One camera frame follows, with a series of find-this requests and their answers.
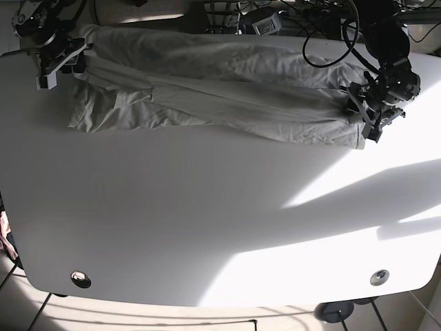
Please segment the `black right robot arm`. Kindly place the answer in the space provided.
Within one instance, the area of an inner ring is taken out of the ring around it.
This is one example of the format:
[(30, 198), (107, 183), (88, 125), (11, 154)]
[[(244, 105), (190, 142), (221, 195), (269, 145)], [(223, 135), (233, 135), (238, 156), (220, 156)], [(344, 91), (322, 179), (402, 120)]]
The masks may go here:
[(48, 78), (58, 70), (65, 74), (85, 72), (84, 51), (88, 45), (84, 38), (74, 38), (70, 33), (87, 2), (80, 2), (71, 19), (59, 18), (62, 10), (73, 4), (74, 1), (24, 1), (12, 18), (14, 33), (32, 43), (29, 54), (40, 77)]

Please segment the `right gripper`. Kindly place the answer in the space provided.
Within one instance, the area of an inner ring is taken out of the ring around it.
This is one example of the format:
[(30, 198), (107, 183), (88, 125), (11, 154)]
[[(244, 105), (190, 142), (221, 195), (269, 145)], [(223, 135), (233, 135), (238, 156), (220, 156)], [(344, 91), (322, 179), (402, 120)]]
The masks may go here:
[(83, 73), (86, 68), (84, 52), (92, 49), (85, 38), (72, 38), (67, 34), (50, 37), (29, 37), (33, 50), (30, 56), (37, 68), (37, 77), (47, 77), (61, 70), (62, 73)]

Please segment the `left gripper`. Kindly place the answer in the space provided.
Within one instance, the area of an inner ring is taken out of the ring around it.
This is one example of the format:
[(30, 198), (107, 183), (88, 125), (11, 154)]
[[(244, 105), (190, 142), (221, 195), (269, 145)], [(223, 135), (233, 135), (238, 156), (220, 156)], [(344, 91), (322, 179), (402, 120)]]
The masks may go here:
[(361, 115), (365, 123), (362, 133), (382, 133), (394, 119), (405, 117), (405, 111), (398, 104), (407, 101), (407, 87), (400, 81), (351, 83), (340, 86), (339, 90), (348, 96), (348, 110)]

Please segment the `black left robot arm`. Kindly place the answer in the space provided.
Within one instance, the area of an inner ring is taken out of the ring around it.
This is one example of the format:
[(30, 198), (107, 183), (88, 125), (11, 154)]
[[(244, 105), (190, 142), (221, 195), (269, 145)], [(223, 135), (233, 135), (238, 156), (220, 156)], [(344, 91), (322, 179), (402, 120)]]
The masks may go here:
[[(402, 24), (397, 20), (393, 1), (350, 1), (353, 20), (342, 25), (342, 35), (352, 54), (367, 69), (365, 84), (351, 83), (340, 89), (348, 94), (348, 109), (362, 116), (365, 139), (377, 142), (382, 129), (405, 112), (397, 105), (413, 101), (420, 93), (420, 76), (412, 71), (409, 60), (410, 43)], [(372, 66), (355, 49), (347, 35), (349, 24), (356, 24), (354, 39), (361, 34), (368, 53), (378, 60)]]

